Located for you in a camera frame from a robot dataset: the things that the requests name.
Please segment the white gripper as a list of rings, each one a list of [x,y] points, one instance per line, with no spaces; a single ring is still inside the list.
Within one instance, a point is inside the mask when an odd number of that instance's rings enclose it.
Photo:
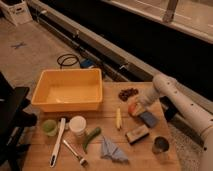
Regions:
[[[134,115],[138,116],[148,110],[148,108],[157,100],[158,93],[155,90],[144,90],[136,97],[136,107]]]

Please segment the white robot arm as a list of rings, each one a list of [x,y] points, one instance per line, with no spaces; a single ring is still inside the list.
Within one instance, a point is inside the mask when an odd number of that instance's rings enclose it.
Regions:
[[[177,88],[177,80],[165,74],[157,74],[152,85],[137,100],[143,107],[151,106],[161,96],[166,96],[191,124],[204,142],[199,171],[213,171],[213,115],[184,95]]]

